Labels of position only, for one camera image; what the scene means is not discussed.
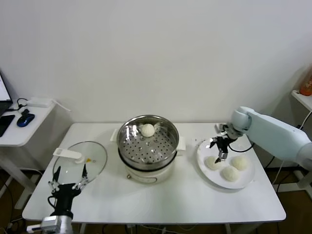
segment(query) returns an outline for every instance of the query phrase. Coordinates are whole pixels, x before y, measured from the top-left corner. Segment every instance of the phone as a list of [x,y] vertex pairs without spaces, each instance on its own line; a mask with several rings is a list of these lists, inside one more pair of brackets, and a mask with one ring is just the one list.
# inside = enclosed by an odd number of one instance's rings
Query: phone
[[14,117],[15,115],[0,117],[0,137],[4,134],[5,130],[9,127]]

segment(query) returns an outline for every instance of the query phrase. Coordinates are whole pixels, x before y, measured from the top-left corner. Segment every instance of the white shelf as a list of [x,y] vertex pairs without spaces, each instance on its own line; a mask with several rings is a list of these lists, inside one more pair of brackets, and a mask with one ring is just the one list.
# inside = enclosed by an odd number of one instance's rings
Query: white shelf
[[292,95],[297,99],[302,105],[305,106],[309,111],[312,111],[312,96],[304,96],[299,93],[298,90],[293,90]]

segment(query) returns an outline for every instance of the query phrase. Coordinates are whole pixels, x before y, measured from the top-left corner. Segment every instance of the blue computer mouse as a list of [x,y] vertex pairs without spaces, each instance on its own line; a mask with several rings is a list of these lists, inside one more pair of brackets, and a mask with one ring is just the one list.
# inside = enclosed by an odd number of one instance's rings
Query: blue computer mouse
[[19,127],[25,127],[25,126],[27,126],[34,118],[35,118],[35,115],[34,115],[34,114],[30,114],[30,113],[24,114],[24,115],[22,115],[22,116],[18,119],[18,121],[17,121],[16,124],[17,124]]

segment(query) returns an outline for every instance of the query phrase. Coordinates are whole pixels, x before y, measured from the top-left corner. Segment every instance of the white table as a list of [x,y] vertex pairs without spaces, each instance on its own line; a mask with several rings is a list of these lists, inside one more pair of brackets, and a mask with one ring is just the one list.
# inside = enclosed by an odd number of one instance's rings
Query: white table
[[[68,148],[81,141],[96,141],[108,153],[102,173],[82,193],[74,198],[74,222],[134,223],[134,224],[216,224],[262,223],[283,220],[285,211],[253,149],[246,155],[255,166],[252,183],[243,190],[228,190],[210,182],[196,163],[197,145],[216,135],[212,123],[177,123],[179,134],[185,137],[186,151],[177,156],[173,175],[156,184],[141,184],[126,178],[125,165],[117,154],[117,145],[110,142],[114,129],[121,124],[75,123],[60,147]],[[246,149],[246,136],[233,144]],[[22,216],[41,220],[53,209],[47,202],[51,195],[48,181],[56,157],[49,163],[43,177],[28,201]]]
[[[17,120],[21,116],[18,111],[6,112],[4,116],[15,115],[15,118],[11,122],[2,137],[0,137],[0,147],[20,147],[25,145],[29,139],[33,136],[38,127],[42,124],[45,118],[49,115],[52,109],[55,107],[53,103],[50,107],[27,107],[30,113],[35,114],[35,118],[25,127],[17,126]],[[21,209],[26,202],[28,196],[34,191],[36,185],[34,182],[38,176],[34,175],[29,179],[21,170],[10,160],[10,156],[5,155],[3,151],[0,152],[0,166],[10,174],[9,179],[6,181],[8,185],[12,178],[24,186],[25,190],[20,196],[15,205],[15,209]],[[4,193],[5,186],[1,189],[0,195]]]

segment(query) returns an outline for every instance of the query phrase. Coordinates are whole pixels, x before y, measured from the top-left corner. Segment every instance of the power strip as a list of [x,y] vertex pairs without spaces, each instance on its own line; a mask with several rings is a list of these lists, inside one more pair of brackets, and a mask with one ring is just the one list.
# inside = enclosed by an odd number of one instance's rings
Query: power strip
[[32,97],[30,100],[27,101],[28,106],[35,106],[35,107],[49,107],[53,103],[51,98],[40,98],[40,97]]

